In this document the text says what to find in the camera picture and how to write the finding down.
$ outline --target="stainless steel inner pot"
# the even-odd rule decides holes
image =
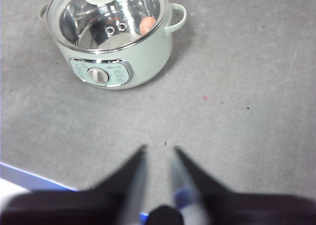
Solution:
[[[59,29],[80,48],[112,49],[139,39],[142,19],[153,16],[158,21],[160,12],[159,0],[115,0],[98,6],[71,0],[61,12]]]

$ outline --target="blue object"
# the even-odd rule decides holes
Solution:
[[[28,190],[72,190],[74,188],[67,187],[50,179],[40,177],[36,174],[24,171],[22,169],[12,167],[8,164],[0,162],[1,178],[21,186]]]

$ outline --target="electric cooking pot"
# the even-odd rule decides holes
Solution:
[[[183,18],[172,25],[174,10]],[[155,76],[187,17],[168,0],[52,0],[40,16],[74,73],[105,89],[132,88]]]

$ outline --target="egg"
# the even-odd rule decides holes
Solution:
[[[152,29],[152,27],[155,25],[156,19],[152,16],[147,16],[143,18],[142,22],[140,22],[139,30],[141,35],[145,35]]]

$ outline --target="blurry object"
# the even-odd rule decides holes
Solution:
[[[142,19],[142,22],[140,22],[139,30],[141,35],[145,35],[150,31],[150,29],[153,28],[153,26],[156,23],[156,19],[152,16],[147,16]]]
[[[175,207],[141,214],[145,148],[91,190],[34,191],[14,197],[1,225],[315,225],[315,200],[293,195],[237,193],[219,183],[179,148],[172,158]]]

